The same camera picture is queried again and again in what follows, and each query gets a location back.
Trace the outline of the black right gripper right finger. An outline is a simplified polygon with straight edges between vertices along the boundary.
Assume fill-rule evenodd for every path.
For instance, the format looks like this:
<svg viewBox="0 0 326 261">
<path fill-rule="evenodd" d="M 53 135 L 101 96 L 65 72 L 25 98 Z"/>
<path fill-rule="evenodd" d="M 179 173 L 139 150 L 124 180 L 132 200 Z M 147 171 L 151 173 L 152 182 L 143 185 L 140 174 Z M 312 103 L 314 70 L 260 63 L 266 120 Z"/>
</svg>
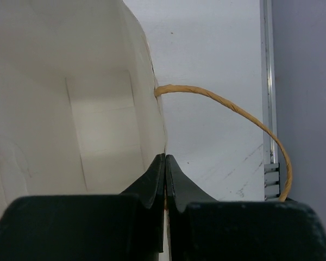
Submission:
<svg viewBox="0 0 326 261">
<path fill-rule="evenodd" d="M 218 201 L 165 165 L 172 260 L 326 260 L 317 214 L 294 201 Z"/>
</svg>

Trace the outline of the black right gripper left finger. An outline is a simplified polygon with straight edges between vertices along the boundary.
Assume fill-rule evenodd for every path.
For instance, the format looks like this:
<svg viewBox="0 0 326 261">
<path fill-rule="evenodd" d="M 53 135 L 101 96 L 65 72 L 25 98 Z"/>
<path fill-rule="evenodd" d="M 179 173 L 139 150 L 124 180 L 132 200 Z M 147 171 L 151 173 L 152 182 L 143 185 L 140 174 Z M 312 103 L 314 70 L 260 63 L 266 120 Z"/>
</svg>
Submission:
<svg viewBox="0 0 326 261">
<path fill-rule="evenodd" d="M 0 260 L 158 260 L 165 155 L 117 195 L 26 196 L 0 219 Z"/>
</svg>

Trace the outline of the brown paper bag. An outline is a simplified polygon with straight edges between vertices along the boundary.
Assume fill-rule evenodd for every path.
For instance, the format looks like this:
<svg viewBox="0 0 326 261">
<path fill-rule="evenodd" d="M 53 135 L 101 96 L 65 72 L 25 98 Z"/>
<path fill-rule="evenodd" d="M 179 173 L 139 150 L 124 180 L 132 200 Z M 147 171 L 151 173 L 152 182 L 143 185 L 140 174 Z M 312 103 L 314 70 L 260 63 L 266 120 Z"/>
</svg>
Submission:
<svg viewBox="0 0 326 261">
<path fill-rule="evenodd" d="M 187 70 L 187 49 L 216 28 L 225 61 L 250 38 L 262 101 L 260 1 L 0 1 L 0 219 L 26 196 L 117 195 L 178 142 L 166 127 L 163 94 L 205 94 L 206 77 Z M 164 249 L 170 257 L 166 175 Z"/>
</svg>

